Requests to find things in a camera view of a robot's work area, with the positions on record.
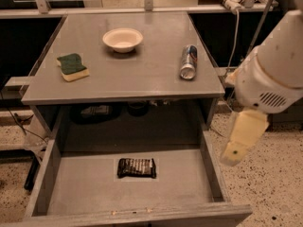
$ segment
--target cabinet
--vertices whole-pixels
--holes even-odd
[[[138,29],[144,43],[117,54],[101,41]],[[194,80],[179,77],[185,45],[198,48]],[[90,76],[68,83],[57,57],[79,53]],[[49,132],[25,226],[236,226],[249,205],[230,202],[208,128],[224,90],[185,12],[78,14],[62,26],[23,96]],[[141,117],[71,122],[73,104],[168,100]],[[122,157],[153,158],[157,178],[119,179]]]

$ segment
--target speckled floor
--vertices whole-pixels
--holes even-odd
[[[212,127],[224,135],[230,113],[217,111]],[[211,131],[218,156],[224,137]],[[303,131],[300,124],[275,124],[237,166],[221,165],[231,200],[250,204],[242,226],[303,226]]]
[[[219,106],[212,123],[210,133],[218,157],[229,115],[225,107]],[[0,127],[2,140],[6,135],[8,142],[9,139],[17,144],[22,142],[20,129],[3,124]],[[30,196],[23,188],[30,165],[29,159],[0,160],[0,223],[22,220]],[[253,208],[254,213],[241,226],[303,226],[300,124],[274,125],[240,164],[221,165],[221,169],[232,202],[250,204]]]

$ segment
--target black cable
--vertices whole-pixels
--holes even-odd
[[[38,138],[42,139],[44,142],[46,142],[46,141],[44,140],[43,137],[41,137],[40,135],[38,135],[38,134],[36,134],[36,133],[34,133],[34,132],[32,132],[32,131],[29,131],[29,130],[25,129],[25,128],[23,127],[23,125],[22,125],[20,122],[18,122],[18,120],[15,118],[15,116],[12,114],[11,110],[10,110],[9,107],[7,106],[7,104],[6,104],[6,102],[5,102],[5,99],[3,98],[3,95],[2,95],[2,91],[1,91],[1,90],[0,90],[0,95],[1,95],[1,99],[2,99],[2,101],[3,101],[4,107],[9,111],[9,114],[11,115],[11,117],[13,118],[13,120],[15,121],[16,125],[19,126],[19,127],[21,128],[21,130],[22,130],[25,134],[27,134],[27,132],[29,132],[29,133],[31,133],[31,134],[37,136]]]
[[[32,160],[30,170],[27,175],[26,182],[24,184],[24,189],[27,191],[31,191],[32,188],[34,187],[34,184],[35,184],[34,178],[35,178],[38,166],[39,166],[39,161],[37,160],[36,157],[34,157],[34,159]]]
[[[21,119],[21,118],[20,118],[20,120],[21,120],[21,122],[27,122],[27,121],[28,121],[29,119],[31,119],[33,116],[34,116],[34,114],[31,115],[30,117],[25,118],[25,119]]]

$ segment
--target wire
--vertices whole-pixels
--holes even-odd
[[[34,133],[34,132],[32,132],[32,131],[29,131],[29,130],[25,129],[25,128],[23,127],[23,125],[22,125],[20,122],[18,122],[18,120],[16,119],[16,117],[12,114],[11,110],[10,110],[9,107],[7,106],[7,104],[6,104],[6,102],[5,102],[5,99],[3,98],[3,94],[2,94],[2,91],[1,91],[1,90],[0,90],[0,95],[1,95],[1,99],[2,99],[2,101],[3,101],[3,105],[4,105],[5,108],[9,111],[9,114],[11,115],[11,117],[13,118],[13,120],[15,121],[16,125],[19,126],[19,127],[21,128],[21,130],[22,130],[25,134],[27,134],[27,132],[29,132],[29,133],[31,133],[31,134],[37,136],[38,138],[42,139],[44,142],[47,143],[47,141],[45,141],[43,137],[41,137],[40,135],[38,135],[38,134],[36,134],[36,133]]]
[[[34,116],[34,114],[31,115],[30,117],[25,118],[25,119],[21,119],[21,123],[27,122],[29,119],[32,119],[33,116]]]
[[[238,9],[236,9],[236,17],[237,17],[237,22],[236,22],[235,37],[234,37],[234,46],[233,46],[233,49],[232,49],[232,52],[231,52],[231,55],[230,55],[230,58],[229,58],[229,62],[228,62],[228,65],[227,65],[226,72],[225,72],[224,76],[226,76],[227,73],[228,73],[228,71],[229,71],[230,63],[231,63],[231,60],[232,60],[232,58],[234,56],[236,45],[237,45],[239,19],[240,19],[240,13],[239,13]]]

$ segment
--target sponge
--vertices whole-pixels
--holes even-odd
[[[73,53],[58,57],[57,64],[61,67],[62,76],[66,81],[73,81],[89,76],[89,71],[82,65],[79,54]]]

